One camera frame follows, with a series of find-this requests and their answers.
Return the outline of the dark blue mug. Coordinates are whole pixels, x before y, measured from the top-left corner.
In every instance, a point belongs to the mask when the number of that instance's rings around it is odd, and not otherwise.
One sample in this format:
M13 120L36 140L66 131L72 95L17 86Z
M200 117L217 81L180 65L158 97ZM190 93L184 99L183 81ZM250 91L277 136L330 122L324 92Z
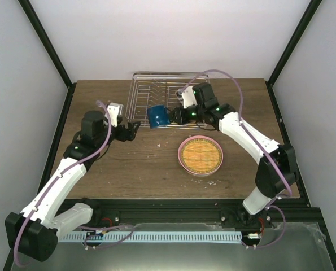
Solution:
M169 125L168 110L164 105L156 105L147 109L147 119L151 129Z

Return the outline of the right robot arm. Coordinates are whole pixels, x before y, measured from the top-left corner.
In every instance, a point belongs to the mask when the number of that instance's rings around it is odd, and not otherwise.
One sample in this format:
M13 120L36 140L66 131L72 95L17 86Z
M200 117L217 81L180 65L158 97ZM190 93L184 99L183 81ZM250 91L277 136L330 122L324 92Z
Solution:
M204 122L230 137L256 161L255 188L244 199L244 209L238 212L239 223L252 227L259 212L283 197L284 191L292 193L291 185L299 178L293 146L268 138L246 122L233 106L219 103L209 83L180 89L176 96L180 105L168 114L171 121L179 125Z

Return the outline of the pink plate with woven pattern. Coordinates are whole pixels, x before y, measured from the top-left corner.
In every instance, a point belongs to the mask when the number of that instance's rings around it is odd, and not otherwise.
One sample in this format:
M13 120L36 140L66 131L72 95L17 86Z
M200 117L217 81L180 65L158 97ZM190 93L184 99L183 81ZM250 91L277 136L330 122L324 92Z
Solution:
M212 138L195 135L185 139L178 148L182 168L198 177L207 177L219 170L224 160L221 146Z

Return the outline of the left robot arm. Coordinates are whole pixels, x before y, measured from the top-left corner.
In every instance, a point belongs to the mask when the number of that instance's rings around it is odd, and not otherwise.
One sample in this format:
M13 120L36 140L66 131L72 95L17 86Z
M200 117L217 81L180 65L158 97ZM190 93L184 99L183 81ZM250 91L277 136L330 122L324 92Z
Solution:
M20 253L43 262L69 232L80 227L96 228L102 223L102 211L91 199L83 198L63 213L58 210L72 188L102 156L102 150L108 149L114 140L134 140L140 125L139 121L124 125L121 116L112 111L84 114L81 129L46 185L20 213L11 212L6 217L7 239L17 266L23 266Z

